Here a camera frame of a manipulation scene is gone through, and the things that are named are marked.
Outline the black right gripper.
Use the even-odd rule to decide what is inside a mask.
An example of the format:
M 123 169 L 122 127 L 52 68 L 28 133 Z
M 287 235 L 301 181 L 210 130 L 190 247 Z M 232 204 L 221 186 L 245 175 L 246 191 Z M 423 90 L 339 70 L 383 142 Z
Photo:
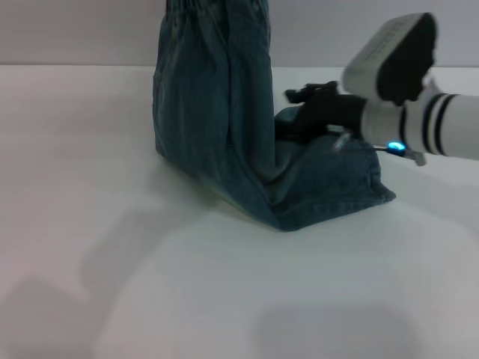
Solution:
M 299 132 L 307 135 L 326 133 L 328 126 L 342 126 L 360 135 L 361 116 L 367 101 L 358 96 L 337 94 L 338 83 L 308 83 L 304 88 L 284 92 L 291 104 L 304 103 L 299 109 Z

